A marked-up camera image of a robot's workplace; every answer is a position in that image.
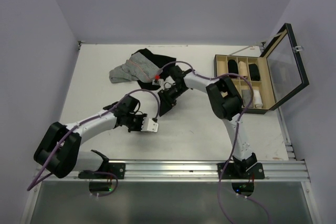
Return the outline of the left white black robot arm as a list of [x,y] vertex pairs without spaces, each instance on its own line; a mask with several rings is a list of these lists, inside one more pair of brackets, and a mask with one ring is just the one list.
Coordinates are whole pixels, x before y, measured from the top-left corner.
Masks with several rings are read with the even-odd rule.
[[73,171],[91,171],[97,178],[109,172],[109,159],[101,152],[83,152],[83,143],[97,135],[125,126],[128,132],[146,132],[151,119],[138,112],[140,101],[132,96],[124,97],[103,107],[98,113],[75,123],[52,123],[38,145],[33,159],[41,165],[41,172],[49,171],[57,178],[64,178]]

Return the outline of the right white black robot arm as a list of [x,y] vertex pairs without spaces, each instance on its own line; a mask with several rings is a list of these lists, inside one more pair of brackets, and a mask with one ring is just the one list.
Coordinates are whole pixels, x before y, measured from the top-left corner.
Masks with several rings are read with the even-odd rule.
[[229,76],[215,80],[200,77],[192,69],[181,70],[179,66],[169,69],[169,76],[174,83],[169,88],[158,92],[160,98],[159,115],[168,113],[175,105],[176,99],[188,89],[207,94],[212,111],[223,121],[233,147],[232,159],[234,172],[240,178],[246,178],[257,163],[255,153],[248,141],[248,135],[242,122],[243,100]]

